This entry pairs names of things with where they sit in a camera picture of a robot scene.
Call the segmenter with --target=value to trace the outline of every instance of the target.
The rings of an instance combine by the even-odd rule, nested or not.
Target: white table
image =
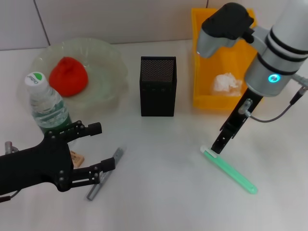
[[[248,120],[222,157],[257,187],[250,195],[199,151],[211,146],[229,114],[192,107],[191,41],[116,45],[129,74],[129,90],[104,113],[71,115],[84,124],[101,122],[103,134],[80,139],[74,150],[82,166],[127,151],[93,202],[90,187],[58,192],[49,183],[22,190],[0,204],[0,230],[15,231],[306,231],[308,230],[308,99],[304,96],[270,124]],[[42,49],[0,52],[0,145],[19,149],[43,138],[24,103],[23,77]],[[175,116],[141,117],[141,56],[176,56]],[[308,63],[300,74],[308,74]],[[288,105],[299,86],[292,82],[254,112],[272,118]]]

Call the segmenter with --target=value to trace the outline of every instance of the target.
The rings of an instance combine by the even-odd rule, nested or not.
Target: white bottle cap
[[[25,84],[30,94],[41,93],[47,89],[49,83],[41,72],[32,72],[25,78]]]

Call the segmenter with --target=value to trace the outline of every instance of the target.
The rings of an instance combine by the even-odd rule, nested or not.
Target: tomato
[[[63,57],[49,76],[49,84],[61,96],[69,97],[80,93],[88,84],[84,66],[72,57]]]

